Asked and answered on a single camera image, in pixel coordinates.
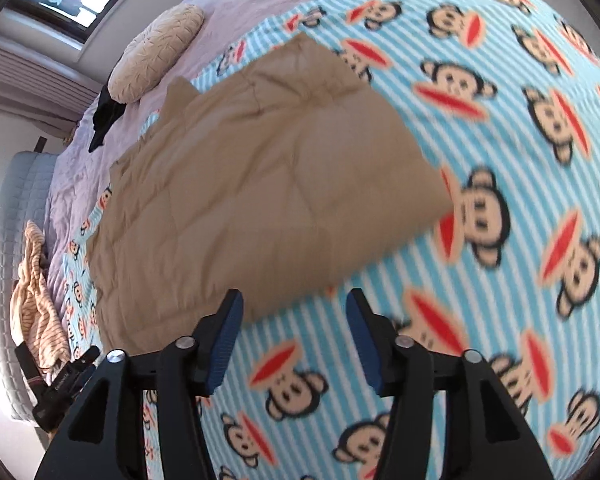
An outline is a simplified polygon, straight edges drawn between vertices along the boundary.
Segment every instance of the tan blanket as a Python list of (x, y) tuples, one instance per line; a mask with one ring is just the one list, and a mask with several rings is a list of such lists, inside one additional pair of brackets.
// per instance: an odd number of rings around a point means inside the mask
[(398, 113), (304, 34), (205, 94), (174, 82), (111, 182), (88, 258), (103, 343), (132, 354), (190, 333), (229, 287), (257, 320), (452, 209)]
[(11, 337), (27, 343), (43, 372), (70, 360), (69, 342), (62, 330), (40, 268), (45, 235), (32, 221), (24, 229), (24, 257), (18, 265), (18, 283), (11, 295)]

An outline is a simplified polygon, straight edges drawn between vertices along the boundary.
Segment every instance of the gray quilted mattress pad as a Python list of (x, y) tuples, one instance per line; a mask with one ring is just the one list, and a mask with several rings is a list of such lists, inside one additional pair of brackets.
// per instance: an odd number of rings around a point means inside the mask
[(33, 421), (33, 418), (32, 402), (11, 339), (11, 293), (18, 279), (27, 220), (35, 222), (47, 237), (50, 235), (48, 194), (56, 158), (57, 155), (49, 153), (17, 153), (0, 189), (0, 375), (6, 396), (0, 399), (0, 406), (9, 406), (8, 415), (16, 420)]

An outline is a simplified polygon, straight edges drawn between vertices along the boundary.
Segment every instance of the pillow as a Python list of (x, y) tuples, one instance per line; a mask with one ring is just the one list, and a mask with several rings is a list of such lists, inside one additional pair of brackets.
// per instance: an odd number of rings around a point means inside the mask
[(109, 78), (113, 100), (129, 104), (156, 86), (196, 37), (202, 9), (179, 4), (165, 10), (129, 43)]

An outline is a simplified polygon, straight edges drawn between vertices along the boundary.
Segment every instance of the black cloth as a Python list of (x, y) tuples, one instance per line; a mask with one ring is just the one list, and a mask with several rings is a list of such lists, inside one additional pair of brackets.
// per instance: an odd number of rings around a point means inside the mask
[(125, 113), (126, 105), (111, 98), (108, 85), (109, 81), (107, 80), (100, 91), (98, 108), (93, 114), (93, 137), (89, 145), (89, 153), (92, 153), (96, 148), (104, 144), (104, 137), (107, 135), (110, 127)]

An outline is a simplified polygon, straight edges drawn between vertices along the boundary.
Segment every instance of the blue gripper pad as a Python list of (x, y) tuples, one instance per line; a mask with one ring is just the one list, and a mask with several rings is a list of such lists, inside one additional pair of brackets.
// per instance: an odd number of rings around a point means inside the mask
[(211, 361), (206, 378), (206, 388), (209, 394), (212, 394), (222, 384), (226, 368), (229, 365), (229, 359), (234, 351), (235, 339), (238, 337), (238, 332), (240, 332), (243, 311), (244, 300), (242, 294), (236, 291), (233, 303), (229, 307), (229, 312), (224, 318), (210, 352)]
[(347, 294), (346, 303), (349, 329), (358, 350), (358, 357), (360, 364), (362, 364), (362, 370), (365, 373), (366, 383), (375, 390), (376, 394), (380, 395), (384, 389), (380, 353), (362, 315), (362, 308), (354, 296), (354, 291), (350, 291)]

